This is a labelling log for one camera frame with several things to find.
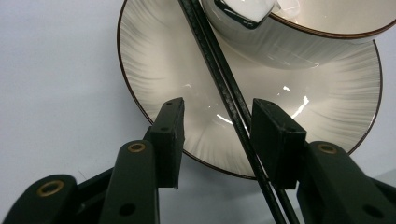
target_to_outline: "gray table surface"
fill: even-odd
[[[78,183],[113,166],[149,123],[117,54],[122,0],[0,1],[0,219],[38,179]],[[352,154],[396,186],[396,28],[376,38],[384,74],[373,129]],[[291,197],[298,210],[295,198]],[[179,189],[160,189],[162,223],[273,223],[256,182],[183,156]]]

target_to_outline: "brass screw insert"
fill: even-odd
[[[134,143],[128,146],[128,150],[130,152],[141,152],[146,149],[146,145],[142,143]]]
[[[64,182],[62,180],[52,180],[38,188],[37,195],[40,197],[48,197],[59,192],[63,187]]]
[[[328,153],[328,154],[336,154],[337,153],[337,148],[333,147],[332,145],[319,144],[318,148],[320,149],[320,151]]]

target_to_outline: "black chopsticks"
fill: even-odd
[[[178,0],[189,22],[195,40],[205,58],[207,67],[215,81],[221,99],[233,122],[239,140],[259,182],[265,200],[276,223],[286,223],[276,197],[261,163],[250,144],[248,131],[251,126],[251,115],[241,91],[233,77],[219,43],[210,27],[206,15],[198,0]],[[299,223],[285,190],[276,190],[277,197],[290,223]]]

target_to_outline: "white ceramic plate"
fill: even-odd
[[[165,101],[183,97],[186,153],[226,173],[253,176],[178,2],[126,1],[118,32],[122,72],[148,119]],[[342,60],[291,71],[250,62],[219,42],[247,104],[261,98],[280,105],[307,130],[308,142],[350,152],[373,125],[382,87],[374,42]]]

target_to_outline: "screw hole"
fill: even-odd
[[[135,143],[135,144],[128,146],[128,150],[130,152],[140,152],[140,151],[143,151],[144,149],[146,149],[146,145],[141,144],[141,143]]]
[[[61,180],[52,180],[47,182],[46,184],[42,185],[37,190],[37,195],[40,197],[47,197],[52,194],[57,193],[64,187],[64,182]]]
[[[337,153],[337,148],[335,148],[331,145],[320,144],[320,145],[318,145],[318,148],[320,149],[320,151],[325,152],[325,153],[329,153],[329,154]]]
[[[132,215],[135,210],[136,210],[136,207],[134,206],[134,204],[126,203],[125,205],[123,205],[120,208],[119,212],[120,212],[121,216],[128,217],[128,216]]]
[[[376,217],[376,218],[384,217],[384,214],[382,214],[382,212],[378,208],[376,208],[372,205],[369,205],[369,204],[364,205],[363,210],[365,213],[367,213],[371,217]]]

